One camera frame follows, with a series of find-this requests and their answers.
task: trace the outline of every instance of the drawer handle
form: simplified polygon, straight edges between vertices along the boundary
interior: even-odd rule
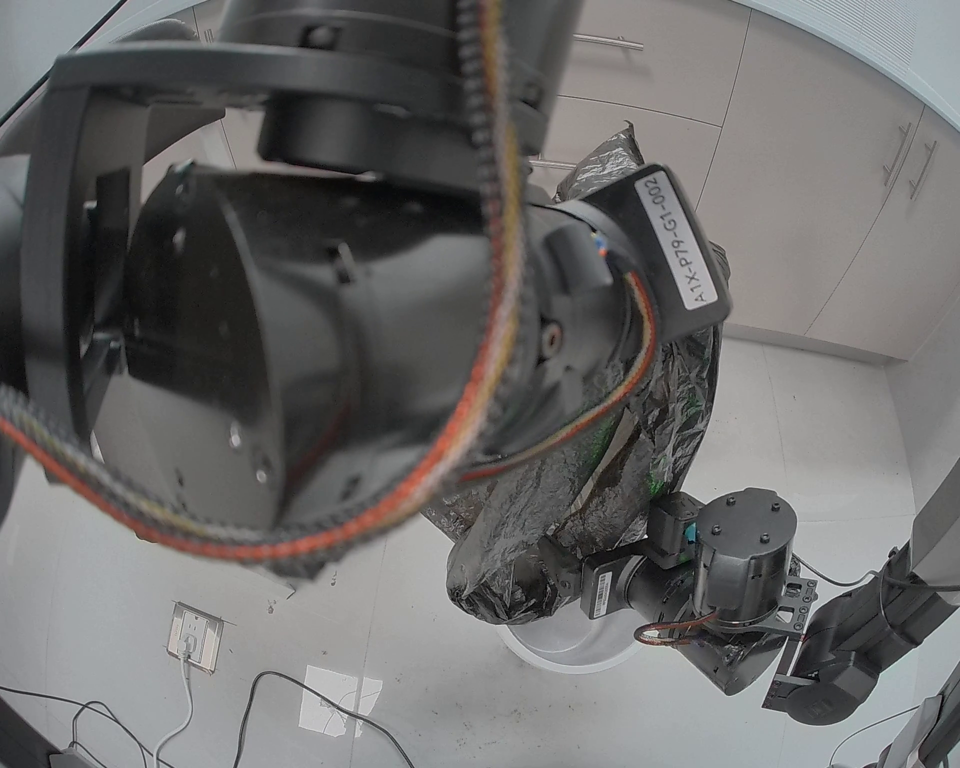
[[[600,37],[598,35],[574,35],[573,39],[580,42],[595,42],[597,45],[611,45],[614,48],[629,48],[631,51],[642,51],[642,42],[625,40],[623,37]]]
[[[894,168],[896,168],[897,163],[900,162],[900,155],[903,154],[903,147],[906,146],[906,137],[910,135],[910,129],[913,128],[913,123],[907,123],[906,128],[903,126],[897,127],[900,129],[900,133],[902,133],[903,138],[900,140],[900,148],[897,149],[897,156],[894,157],[894,161],[889,166],[883,166],[883,172],[886,174],[886,176],[883,178],[883,186],[890,186],[890,179],[894,175]]]
[[[937,142],[934,141],[932,144],[924,144],[926,147],[926,162],[924,163],[924,169],[920,172],[920,175],[917,178],[916,183],[910,182],[910,200],[913,200],[917,197],[917,193],[920,192],[920,188],[924,185],[926,181],[926,172],[930,169],[930,160],[933,159],[933,153],[937,151]]]
[[[559,160],[544,160],[541,157],[531,157],[530,164],[534,168],[556,168],[559,171],[572,171],[577,167],[575,162],[560,162]]]

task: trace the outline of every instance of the baseboard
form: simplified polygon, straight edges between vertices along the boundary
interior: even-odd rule
[[[856,347],[845,347],[842,344],[833,342],[824,342],[820,339],[809,339],[806,336],[797,336],[793,333],[782,333],[778,330],[766,330],[764,328],[753,328],[749,325],[737,325],[734,323],[725,323],[723,326],[724,335],[732,339],[743,339],[748,342],[760,342],[761,344],[773,344],[778,347],[790,347],[793,349],[805,349],[809,352],[820,352],[821,354],[831,354],[835,357],[846,357],[850,360],[856,360],[861,363],[870,363],[875,366],[885,366],[888,363],[898,363],[899,359],[888,357],[885,354],[869,352],[866,349],[857,349]]]

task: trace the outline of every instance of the black plastic bag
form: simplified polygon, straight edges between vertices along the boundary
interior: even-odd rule
[[[577,164],[556,201],[583,197],[644,164],[627,126]],[[726,256],[714,251],[729,278]],[[450,600],[491,624],[552,615],[578,595],[548,572],[544,536],[579,559],[642,539],[650,499],[680,487],[707,430],[720,336],[717,326],[661,345],[637,392],[592,429],[539,461],[428,506],[423,514],[455,541],[447,559]],[[619,363],[600,372],[590,401],[623,374]]]

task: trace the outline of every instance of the electrical outlet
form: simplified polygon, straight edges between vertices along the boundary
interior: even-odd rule
[[[187,653],[191,664],[212,674],[217,665],[217,651],[220,650],[223,633],[223,619],[177,603],[170,625],[167,653],[178,658]]]

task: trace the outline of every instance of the white label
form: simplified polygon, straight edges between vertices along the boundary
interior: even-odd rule
[[[635,187],[660,240],[684,306],[698,309],[713,304],[717,301],[717,289],[670,179],[658,171],[638,181]]]
[[[593,618],[600,618],[607,612],[607,603],[610,601],[610,582],[613,581],[613,571],[600,574],[597,582],[597,599],[593,604]]]

